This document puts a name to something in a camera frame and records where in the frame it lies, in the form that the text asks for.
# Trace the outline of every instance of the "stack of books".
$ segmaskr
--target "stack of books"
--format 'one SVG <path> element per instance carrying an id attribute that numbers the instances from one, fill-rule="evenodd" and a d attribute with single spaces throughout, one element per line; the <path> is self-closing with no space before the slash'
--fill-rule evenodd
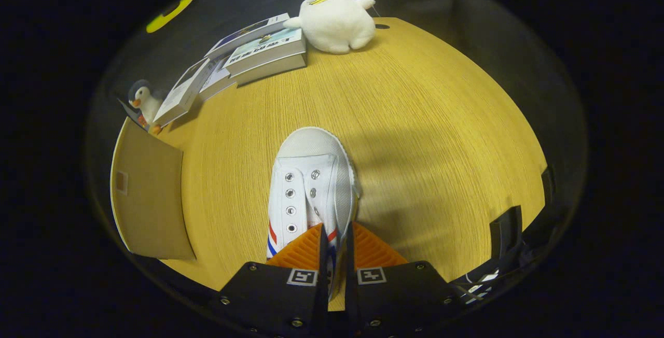
<path id="1" fill-rule="evenodd" d="M 287 13 L 247 26 L 219 40 L 187 69 L 169 92 L 155 122 L 164 126 L 186 114 L 196 96 L 203 101 L 234 85 L 306 66 L 301 29 L 285 29 Z"/>

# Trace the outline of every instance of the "wood grain surface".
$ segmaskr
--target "wood grain surface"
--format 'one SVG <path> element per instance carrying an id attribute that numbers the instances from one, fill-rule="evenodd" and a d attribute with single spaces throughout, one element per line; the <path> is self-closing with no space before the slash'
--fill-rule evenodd
<path id="1" fill-rule="evenodd" d="M 182 203 L 196 260 L 164 260 L 220 289 L 264 262 L 270 173 L 305 126 L 339 137 L 363 190 L 357 221 L 409 261 L 450 281 L 491 256 L 489 222 L 520 204 L 524 229 L 544 206 L 546 161 L 518 107 L 470 59 L 426 31 L 375 18 L 367 47 L 308 47 L 308 67 L 231 86 L 164 128 L 184 153 Z M 342 293 L 330 310 L 344 308 Z"/>

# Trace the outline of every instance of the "white sneaker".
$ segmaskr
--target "white sneaker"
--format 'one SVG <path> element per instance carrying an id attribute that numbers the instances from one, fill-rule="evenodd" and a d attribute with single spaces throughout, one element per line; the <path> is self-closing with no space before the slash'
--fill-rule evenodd
<path id="1" fill-rule="evenodd" d="M 327 278 L 332 299 L 338 287 L 339 249 L 358 198 L 353 167 L 337 137 L 316 127 L 291 133 L 272 168 L 268 259 L 322 222 L 329 241 Z"/>

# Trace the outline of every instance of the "orange gripper pad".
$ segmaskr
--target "orange gripper pad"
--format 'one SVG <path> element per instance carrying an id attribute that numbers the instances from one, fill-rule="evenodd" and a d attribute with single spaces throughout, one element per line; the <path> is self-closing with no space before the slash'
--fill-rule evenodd
<path id="1" fill-rule="evenodd" d="M 310 227 L 276 253 L 266 264 L 301 270 L 318 270 L 322 227 L 323 223 Z"/>
<path id="2" fill-rule="evenodd" d="M 356 222 L 353 222 L 355 235 L 355 271 L 357 268 L 390 267 L 406 264 L 408 260 L 399 255 L 385 241 Z"/>

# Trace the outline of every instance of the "stuffed penguin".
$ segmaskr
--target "stuffed penguin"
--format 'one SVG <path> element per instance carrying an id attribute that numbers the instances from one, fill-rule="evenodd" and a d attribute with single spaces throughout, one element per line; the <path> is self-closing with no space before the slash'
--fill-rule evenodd
<path id="1" fill-rule="evenodd" d="M 288 19 L 284 27 L 302 28 L 318 50 L 345 54 L 362 48 L 373 38 L 376 26 L 367 13 L 374 0 L 305 0 L 299 16 Z"/>
<path id="2" fill-rule="evenodd" d="M 145 121 L 145 124 L 150 126 L 150 132 L 159 133 L 161 131 L 161 126 L 155 124 L 155 116 L 159 107 L 163 103 L 164 99 L 168 92 L 154 90 L 151 92 L 150 83 L 147 80 L 138 80 L 129 89 L 128 99 L 131 107 L 135 109 L 140 109 L 141 116 Z"/>

